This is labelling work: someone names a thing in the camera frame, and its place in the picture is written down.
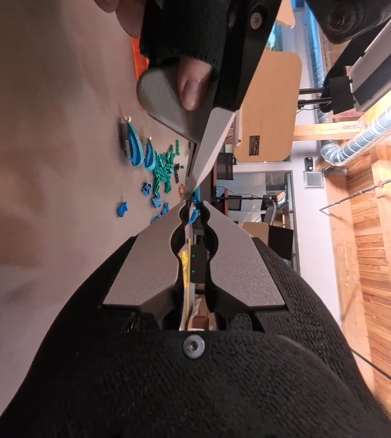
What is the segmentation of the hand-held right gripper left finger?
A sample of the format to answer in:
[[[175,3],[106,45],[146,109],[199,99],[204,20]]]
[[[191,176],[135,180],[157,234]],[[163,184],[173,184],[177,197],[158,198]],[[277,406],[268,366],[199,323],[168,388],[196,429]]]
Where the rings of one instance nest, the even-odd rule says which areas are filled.
[[[178,256],[185,245],[187,202],[182,201],[140,232],[103,305],[137,310],[163,319],[177,308],[173,292],[183,281]]]

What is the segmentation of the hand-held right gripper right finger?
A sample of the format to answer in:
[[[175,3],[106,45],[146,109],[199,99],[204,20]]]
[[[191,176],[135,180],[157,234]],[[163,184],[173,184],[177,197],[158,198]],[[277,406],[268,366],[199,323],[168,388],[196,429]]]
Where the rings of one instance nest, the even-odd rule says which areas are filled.
[[[238,314],[285,310],[285,301],[253,237],[208,202],[200,204],[208,252],[205,295],[225,320]]]

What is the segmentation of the small blue white lego build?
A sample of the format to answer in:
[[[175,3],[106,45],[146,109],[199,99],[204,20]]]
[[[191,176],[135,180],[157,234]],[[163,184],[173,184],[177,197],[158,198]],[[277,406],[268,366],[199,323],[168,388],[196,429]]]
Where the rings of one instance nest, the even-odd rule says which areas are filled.
[[[188,202],[188,222],[187,224],[193,224],[198,218],[200,211],[200,187],[197,187],[191,195]]]

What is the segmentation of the pile of teal lego pieces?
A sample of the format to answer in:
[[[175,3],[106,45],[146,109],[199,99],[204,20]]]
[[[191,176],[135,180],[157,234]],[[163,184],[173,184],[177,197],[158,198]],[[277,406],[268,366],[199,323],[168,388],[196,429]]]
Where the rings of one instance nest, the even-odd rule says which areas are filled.
[[[154,167],[153,173],[153,194],[159,196],[161,185],[164,186],[165,193],[171,192],[171,177],[175,177],[175,182],[180,182],[178,172],[184,170],[185,166],[176,161],[176,157],[180,156],[180,142],[176,140],[174,145],[170,145],[165,153],[158,153],[153,148]]]

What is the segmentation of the pile of blue lego pieces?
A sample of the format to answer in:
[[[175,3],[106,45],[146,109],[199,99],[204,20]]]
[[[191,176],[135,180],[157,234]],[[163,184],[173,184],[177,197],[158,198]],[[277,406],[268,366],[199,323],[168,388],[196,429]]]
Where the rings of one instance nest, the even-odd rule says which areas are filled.
[[[151,219],[150,224],[153,224],[154,222],[165,216],[170,211],[169,203],[164,202],[161,199],[160,194],[155,193],[153,191],[152,183],[145,182],[142,186],[141,192],[143,195],[149,197],[152,207],[154,208],[155,211],[157,210],[155,212],[155,215]],[[127,211],[128,211],[128,206],[126,201],[121,202],[116,208],[116,213],[119,218],[123,218]]]

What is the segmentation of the cardboard lego box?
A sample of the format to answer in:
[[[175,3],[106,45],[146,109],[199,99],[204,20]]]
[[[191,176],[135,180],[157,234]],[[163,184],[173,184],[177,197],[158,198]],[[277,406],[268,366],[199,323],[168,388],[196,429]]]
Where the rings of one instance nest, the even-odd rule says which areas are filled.
[[[210,312],[205,296],[196,294],[183,304],[179,331],[216,331],[215,314]]]

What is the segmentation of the large blue arched lego build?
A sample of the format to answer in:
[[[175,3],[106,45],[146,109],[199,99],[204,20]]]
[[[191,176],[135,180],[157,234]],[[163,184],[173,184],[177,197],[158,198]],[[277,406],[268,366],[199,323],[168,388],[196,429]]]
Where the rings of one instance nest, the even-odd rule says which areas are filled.
[[[141,166],[145,159],[143,145],[131,117],[124,116],[119,122],[120,147],[125,152],[132,166]]]

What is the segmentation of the person's left hand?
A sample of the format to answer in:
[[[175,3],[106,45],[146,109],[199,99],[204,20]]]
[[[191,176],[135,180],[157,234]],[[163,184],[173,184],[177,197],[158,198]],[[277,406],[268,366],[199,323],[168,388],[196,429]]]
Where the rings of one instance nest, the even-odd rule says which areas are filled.
[[[221,69],[230,1],[95,0],[115,14],[122,29],[139,39],[150,67],[178,63],[177,91],[188,111],[202,104]]]

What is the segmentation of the dark monitor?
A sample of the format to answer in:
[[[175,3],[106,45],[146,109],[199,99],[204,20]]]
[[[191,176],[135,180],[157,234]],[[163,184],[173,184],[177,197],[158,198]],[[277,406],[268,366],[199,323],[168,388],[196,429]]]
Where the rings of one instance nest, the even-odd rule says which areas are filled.
[[[220,152],[216,159],[216,178],[218,180],[233,180],[234,156],[231,152]]]

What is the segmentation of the black box with green lights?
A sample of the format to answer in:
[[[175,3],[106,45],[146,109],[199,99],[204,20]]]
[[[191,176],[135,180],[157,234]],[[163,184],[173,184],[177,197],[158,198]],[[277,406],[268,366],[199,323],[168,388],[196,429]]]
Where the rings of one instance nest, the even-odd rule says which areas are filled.
[[[207,263],[209,252],[203,244],[191,246],[190,255],[190,282],[194,284],[204,284],[206,278]]]

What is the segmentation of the metal conduit pipe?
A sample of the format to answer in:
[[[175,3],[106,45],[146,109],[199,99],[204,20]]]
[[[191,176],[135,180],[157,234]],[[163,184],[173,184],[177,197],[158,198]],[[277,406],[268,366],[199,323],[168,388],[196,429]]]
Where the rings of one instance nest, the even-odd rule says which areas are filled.
[[[333,202],[333,203],[331,203],[329,205],[326,205],[326,206],[320,208],[319,211],[323,212],[323,211],[325,211],[325,210],[327,210],[327,209],[329,209],[331,207],[334,207],[336,205],[340,205],[340,204],[342,204],[342,203],[344,203],[346,201],[352,200],[352,199],[354,199],[354,198],[356,198],[358,196],[361,196],[363,194],[367,194],[367,193],[373,192],[373,191],[375,191],[378,188],[383,189],[385,185],[390,184],[390,183],[391,183],[391,178],[388,178],[386,180],[380,180],[380,181],[378,181],[377,183],[375,183],[372,186],[369,186],[369,187],[367,187],[367,188],[365,188],[363,190],[358,191],[357,193],[354,193],[352,195],[344,197],[341,200],[338,200],[336,202]]]

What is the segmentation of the bluish spiral air duct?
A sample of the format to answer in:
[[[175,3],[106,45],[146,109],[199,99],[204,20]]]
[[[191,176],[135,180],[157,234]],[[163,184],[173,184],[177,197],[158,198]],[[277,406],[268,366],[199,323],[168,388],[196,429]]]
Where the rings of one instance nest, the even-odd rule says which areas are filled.
[[[324,51],[324,43],[328,42],[321,30],[313,12],[306,1],[304,4],[304,24],[308,37],[308,51],[310,55],[311,74],[315,88],[322,88],[330,70],[328,55]]]

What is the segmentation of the white wall vent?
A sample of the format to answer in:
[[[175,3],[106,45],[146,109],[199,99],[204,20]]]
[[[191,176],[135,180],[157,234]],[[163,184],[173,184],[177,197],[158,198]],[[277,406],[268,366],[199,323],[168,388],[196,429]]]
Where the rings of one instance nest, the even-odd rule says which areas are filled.
[[[324,189],[324,172],[323,171],[304,171],[303,172],[304,189]]]

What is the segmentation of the grey panel on black mount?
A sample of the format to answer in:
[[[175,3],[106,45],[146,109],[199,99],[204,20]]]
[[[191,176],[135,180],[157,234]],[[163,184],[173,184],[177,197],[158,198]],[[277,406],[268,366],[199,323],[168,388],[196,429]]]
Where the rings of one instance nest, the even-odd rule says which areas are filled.
[[[322,88],[301,89],[298,108],[334,115],[366,111],[391,90],[391,1],[306,1],[328,42],[330,70]]]

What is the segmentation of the silver spiral air duct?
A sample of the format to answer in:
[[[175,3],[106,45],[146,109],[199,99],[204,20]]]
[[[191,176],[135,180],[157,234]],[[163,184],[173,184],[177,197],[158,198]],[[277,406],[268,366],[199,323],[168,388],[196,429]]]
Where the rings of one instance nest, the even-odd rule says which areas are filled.
[[[322,141],[320,156],[325,163],[333,167],[344,167],[362,155],[381,140],[391,136],[391,107],[377,116],[346,145],[338,146],[334,141]]]

